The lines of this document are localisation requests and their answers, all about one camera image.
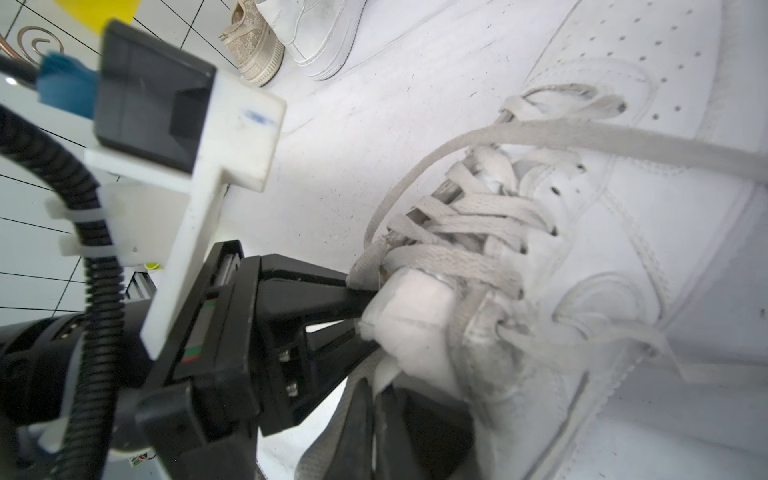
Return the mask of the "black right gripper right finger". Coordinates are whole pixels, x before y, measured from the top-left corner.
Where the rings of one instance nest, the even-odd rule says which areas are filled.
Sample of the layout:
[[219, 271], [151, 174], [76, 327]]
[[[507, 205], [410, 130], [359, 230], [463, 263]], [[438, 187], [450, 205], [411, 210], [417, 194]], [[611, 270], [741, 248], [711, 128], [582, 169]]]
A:
[[417, 438], [422, 408], [412, 393], [386, 387], [375, 399], [375, 478], [427, 479]]

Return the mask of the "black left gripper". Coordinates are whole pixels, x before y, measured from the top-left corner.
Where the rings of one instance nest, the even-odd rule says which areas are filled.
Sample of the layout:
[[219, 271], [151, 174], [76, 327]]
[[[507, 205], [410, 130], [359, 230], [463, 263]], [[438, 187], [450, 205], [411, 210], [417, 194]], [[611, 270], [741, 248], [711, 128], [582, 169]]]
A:
[[[212, 247], [142, 388], [135, 423], [172, 479], [255, 475], [251, 324], [229, 314], [242, 259], [236, 240]], [[301, 424], [378, 350], [352, 320], [374, 296], [347, 286], [341, 272], [277, 254], [260, 258], [257, 318], [270, 322], [259, 327], [264, 435]], [[306, 330], [332, 321], [340, 322]]]

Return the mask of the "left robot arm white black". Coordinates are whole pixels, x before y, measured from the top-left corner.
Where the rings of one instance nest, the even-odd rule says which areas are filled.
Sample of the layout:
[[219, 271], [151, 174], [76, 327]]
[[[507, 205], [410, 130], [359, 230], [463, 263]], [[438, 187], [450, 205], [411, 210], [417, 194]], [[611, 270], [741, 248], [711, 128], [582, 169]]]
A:
[[[342, 273], [214, 245], [156, 359], [140, 339], [150, 304], [125, 307], [115, 453], [148, 453], [173, 479], [251, 479], [259, 436], [299, 425], [376, 348], [355, 321], [373, 293]], [[5, 479], [41, 479], [74, 398], [83, 314], [4, 327]]]

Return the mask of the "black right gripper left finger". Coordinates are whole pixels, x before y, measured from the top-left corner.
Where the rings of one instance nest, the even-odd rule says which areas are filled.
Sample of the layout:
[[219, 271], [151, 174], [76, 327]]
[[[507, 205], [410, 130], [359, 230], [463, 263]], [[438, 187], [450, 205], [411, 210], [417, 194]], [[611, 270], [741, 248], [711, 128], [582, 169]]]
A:
[[369, 480], [372, 478], [374, 402], [366, 379], [354, 387], [346, 418], [325, 480]]

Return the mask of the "white leather sneaker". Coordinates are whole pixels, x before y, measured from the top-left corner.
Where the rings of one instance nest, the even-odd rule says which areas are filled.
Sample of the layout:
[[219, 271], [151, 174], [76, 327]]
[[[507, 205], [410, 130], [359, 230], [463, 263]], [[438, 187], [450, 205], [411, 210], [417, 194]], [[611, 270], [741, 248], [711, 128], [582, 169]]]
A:
[[767, 5], [580, 1], [497, 120], [416, 164], [347, 277], [395, 372], [467, 403], [483, 479], [554, 479], [767, 214]]
[[354, 45], [366, 0], [267, 0], [256, 7], [303, 73], [333, 77]]

